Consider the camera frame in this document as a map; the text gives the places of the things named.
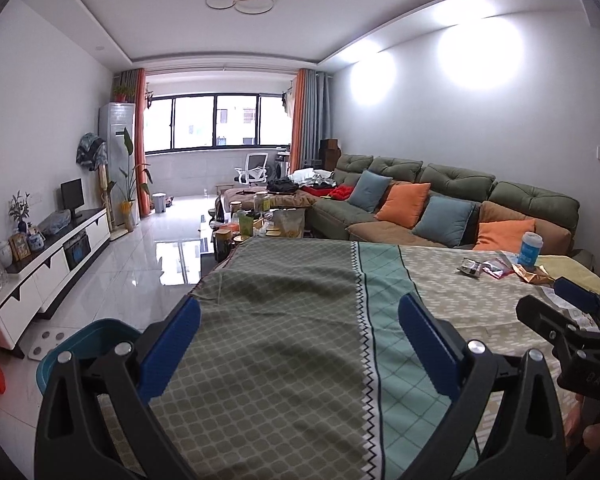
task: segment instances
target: person's hand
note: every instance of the person's hand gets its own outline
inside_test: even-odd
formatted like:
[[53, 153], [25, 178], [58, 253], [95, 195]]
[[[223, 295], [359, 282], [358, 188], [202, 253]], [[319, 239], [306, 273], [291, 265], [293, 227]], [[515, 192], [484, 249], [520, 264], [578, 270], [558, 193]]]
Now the person's hand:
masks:
[[[582, 403], [584, 397], [576, 395], [576, 405], [567, 415], [567, 419], [564, 421], [564, 436], [567, 441], [567, 446], [573, 444], [573, 436], [578, 429], [582, 417]], [[600, 424], [594, 424], [585, 428], [582, 433], [582, 440], [584, 445], [590, 451], [596, 451], [600, 447]]]

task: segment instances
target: blue pillow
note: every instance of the blue pillow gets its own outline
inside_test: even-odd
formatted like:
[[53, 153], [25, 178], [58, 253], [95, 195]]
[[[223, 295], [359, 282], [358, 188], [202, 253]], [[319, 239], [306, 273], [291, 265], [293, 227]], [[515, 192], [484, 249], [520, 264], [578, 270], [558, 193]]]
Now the blue pillow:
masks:
[[473, 210], [474, 204], [466, 200], [434, 195], [412, 233], [447, 247], [458, 247]]
[[360, 179], [347, 199], [351, 205], [372, 213], [391, 182], [390, 176], [382, 176], [371, 171], [363, 171]]

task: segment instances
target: orange curtain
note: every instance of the orange curtain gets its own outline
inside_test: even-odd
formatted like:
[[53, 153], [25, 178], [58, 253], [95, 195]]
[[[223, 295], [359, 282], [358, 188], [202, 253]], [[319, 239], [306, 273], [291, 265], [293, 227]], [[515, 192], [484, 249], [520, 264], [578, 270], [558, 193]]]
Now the orange curtain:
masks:
[[[146, 87], [146, 75], [144, 68], [138, 69], [138, 79], [136, 80], [136, 134], [134, 139], [134, 155], [136, 156], [136, 165], [145, 164], [146, 157], [144, 155], [144, 107], [146, 100], [144, 98], [144, 89]], [[149, 197], [141, 189], [140, 185], [147, 182], [146, 175], [140, 166], [136, 170], [136, 185], [138, 186], [138, 209], [140, 216], [147, 216], [151, 209], [149, 208]]]
[[289, 157], [289, 171], [293, 173], [300, 170], [302, 153], [302, 115], [304, 114], [304, 87], [306, 86], [307, 70], [301, 68], [294, 81], [294, 118], [291, 129], [291, 156]]

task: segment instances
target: white mesh chair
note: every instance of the white mesh chair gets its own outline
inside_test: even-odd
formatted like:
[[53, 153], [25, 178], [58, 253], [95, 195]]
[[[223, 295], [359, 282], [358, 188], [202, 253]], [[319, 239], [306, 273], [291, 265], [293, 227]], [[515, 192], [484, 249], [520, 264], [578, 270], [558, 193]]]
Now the white mesh chair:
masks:
[[235, 168], [238, 176], [234, 178], [239, 184], [264, 184], [267, 181], [267, 158], [269, 153], [248, 153], [243, 168]]

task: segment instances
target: potted plant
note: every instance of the potted plant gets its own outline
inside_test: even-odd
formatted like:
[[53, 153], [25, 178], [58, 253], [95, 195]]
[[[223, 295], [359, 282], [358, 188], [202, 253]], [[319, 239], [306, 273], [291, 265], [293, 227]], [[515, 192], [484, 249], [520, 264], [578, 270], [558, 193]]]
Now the potted plant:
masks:
[[[134, 202], [136, 201], [137, 172], [142, 171], [149, 179], [149, 182], [151, 182], [152, 184], [154, 183], [154, 181], [151, 178], [151, 173], [149, 173], [149, 170], [146, 168], [146, 166], [149, 166], [149, 164], [143, 162], [142, 164], [136, 164], [133, 167], [131, 166], [131, 157], [134, 154], [134, 144], [131, 141], [131, 136], [129, 135], [129, 132], [126, 128], [124, 130], [124, 134], [126, 152], [128, 153], [128, 161], [126, 165], [126, 171], [122, 168], [118, 169], [120, 170], [120, 173], [122, 173], [125, 176], [125, 185], [124, 187], [122, 187], [122, 184], [119, 184], [117, 182], [109, 182], [107, 190], [111, 190], [114, 186], [118, 186], [118, 188], [122, 192], [124, 202], [120, 204], [120, 212], [122, 213], [122, 216], [125, 219], [125, 227], [129, 232], [132, 232], [136, 228], [131, 211], [133, 209]], [[147, 193], [147, 195], [150, 194], [149, 185], [146, 182], [140, 184], [140, 189], [142, 189], [143, 192]]]
[[113, 100], [117, 103], [126, 103], [136, 96], [136, 91], [127, 85], [115, 85], [113, 87]]
[[21, 196], [18, 190], [18, 195], [13, 195], [9, 204], [9, 216], [18, 223], [19, 233], [27, 232], [25, 219], [29, 218], [29, 193]]

